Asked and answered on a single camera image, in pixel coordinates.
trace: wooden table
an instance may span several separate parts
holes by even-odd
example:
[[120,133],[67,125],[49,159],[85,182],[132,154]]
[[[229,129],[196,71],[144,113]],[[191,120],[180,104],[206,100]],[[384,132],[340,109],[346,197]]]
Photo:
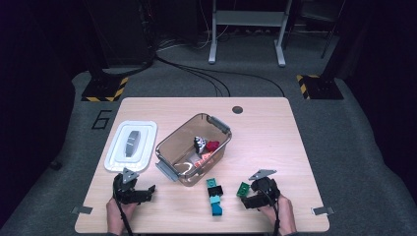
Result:
[[[235,114],[234,106],[243,112]],[[119,108],[101,159],[84,202],[90,214],[80,214],[79,233],[106,232],[105,205],[111,197],[117,173],[104,168],[104,159],[119,124],[125,120],[154,121],[156,145],[197,113],[207,113],[231,128],[232,140],[223,159],[194,187],[168,180],[155,166],[140,175],[136,190],[156,185],[151,202],[137,206],[130,221],[136,233],[257,233],[271,232],[268,220],[255,209],[245,209],[236,197],[241,182],[259,169],[276,169],[270,175],[281,193],[294,205],[300,232],[324,232],[326,215],[312,215],[311,207],[322,207],[322,199],[303,143],[286,98],[277,97],[136,97],[125,98]],[[221,185],[222,216],[212,216],[206,180]]]

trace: yellow and black hazard tape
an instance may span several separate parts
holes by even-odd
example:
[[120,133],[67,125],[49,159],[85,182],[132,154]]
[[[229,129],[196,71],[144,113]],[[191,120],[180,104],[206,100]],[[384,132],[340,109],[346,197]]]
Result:
[[82,101],[117,101],[122,95],[128,80],[128,78],[121,80],[114,94],[110,94],[109,96],[83,96]]
[[301,93],[303,93],[303,96],[305,99],[310,99],[310,95],[309,92],[307,90],[306,84],[304,83],[304,78],[319,78],[319,76],[316,75],[297,75],[297,81],[298,81],[298,85],[300,86],[301,89]]

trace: clear plastic bin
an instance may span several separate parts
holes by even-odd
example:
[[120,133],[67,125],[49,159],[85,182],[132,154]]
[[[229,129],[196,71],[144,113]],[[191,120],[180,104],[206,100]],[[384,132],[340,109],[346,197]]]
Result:
[[[219,142],[218,148],[209,152],[206,148],[198,153],[195,137],[206,142]],[[219,119],[200,113],[187,121],[159,143],[155,149],[160,162],[156,167],[172,181],[179,180],[184,186],[194,186],[222,158],[231,140],[230,128]]]

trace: gray carpet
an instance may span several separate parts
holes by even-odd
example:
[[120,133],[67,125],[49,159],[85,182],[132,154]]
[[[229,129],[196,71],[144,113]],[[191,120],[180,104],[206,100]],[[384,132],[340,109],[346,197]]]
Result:
[[[327,57],[320,59],[325,41],[295,33],[284,51],[285,68],[277,66],[274,39],[275,36],[262,34],[231,37],[218,45],[215,65],[208,64],[209,46],[173,47],[157,55],[183,65],[262,76],[282,87],[324,205],[336,210],[328,217],[330,230],[323,235],[417,235],[416,205],[402,181],[384,165],[367,118],[344,81],[336,80],[343,100],[305,100],[301,94],[296,75],[320,74],[337,38]],[[210,74],[228,86],[231,96],[282,96],[276,86],[260,78]],[[75,107],[66,143],[57,157],[63,168],[45,170],[0,235],[77,235],[77,216],[70,211],[83,204],[124,97],[216,96],[209,82],[158,61],[130,77],[121,99],[115,102],[81,101],[88,82],[88,73],[73,79],[77,90]],[[227,96],[226,89],[220,83],[216,85]],[[104,130],[92,130],[101,110],[111,110],[102,114],[109,118],[109,124]]]

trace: person's arm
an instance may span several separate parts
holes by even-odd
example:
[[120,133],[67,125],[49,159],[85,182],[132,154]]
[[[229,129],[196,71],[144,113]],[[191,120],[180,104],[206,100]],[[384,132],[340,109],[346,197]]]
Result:
[[[123,212],[126,214],[128,221],[132,218],[133,211],[135,210],[137,204],[121,204]],[[107,209],[107,235],[122,235],[123,230],[125,229],[125,224],[123,223],[122,216],[117,207],[116,201],[111,198],[106,205]]]
[[[297,228],[295,226],[294,212],[291,201],[280,195],[277,201],[277,208],[280,234],[293,235],[296,233]],[[272,225],[275,225],[276,214],[272,206],[262,206],[259,207],[258,210],[267,216]]]

